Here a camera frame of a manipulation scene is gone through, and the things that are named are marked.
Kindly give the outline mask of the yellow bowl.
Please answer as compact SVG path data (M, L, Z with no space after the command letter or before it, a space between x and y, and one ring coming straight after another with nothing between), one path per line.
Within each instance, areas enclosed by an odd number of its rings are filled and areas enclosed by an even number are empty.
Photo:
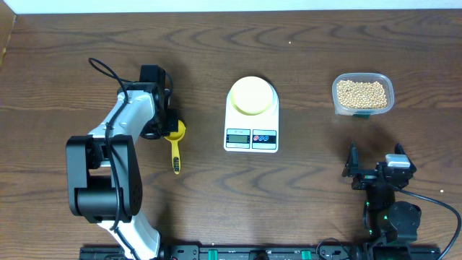
M265 112L273 103L273 90L260 77L243 77L231 87L230 101L243 115L256 116Z

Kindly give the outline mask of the yellow measuring scoop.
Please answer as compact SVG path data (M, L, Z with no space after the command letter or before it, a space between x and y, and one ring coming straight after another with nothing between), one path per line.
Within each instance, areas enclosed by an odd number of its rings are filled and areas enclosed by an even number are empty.
M176 132L171 132L169 136L165 137L171 144L172 167L176 175L179 175L181 170L179 141L183 139L185 133L186 126L181 120L179 120L178 130Z

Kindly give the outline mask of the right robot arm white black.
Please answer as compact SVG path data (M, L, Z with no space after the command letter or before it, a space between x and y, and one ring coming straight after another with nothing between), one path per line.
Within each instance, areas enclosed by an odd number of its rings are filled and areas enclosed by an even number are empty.
M400 144L372 170L360 167L357 146L350 144L342 175L352 179L352 189L366 192L363 224L370 233L370 241L351 250L353 259L411 258L409 244L417 239L422 211L415 204L396 201L395 193L416 171Z

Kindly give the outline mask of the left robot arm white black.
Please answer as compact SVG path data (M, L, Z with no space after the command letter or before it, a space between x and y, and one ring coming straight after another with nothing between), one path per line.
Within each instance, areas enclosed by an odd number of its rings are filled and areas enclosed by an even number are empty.
M143 65L139 79L121 79L91 58L96 70L120 85L117 101L103 122L66 143L69 208L107 230L127 259L156 259L160 234L141 210L143 189L135 144L178 130L178 114L169 108L169 77L158 65Z

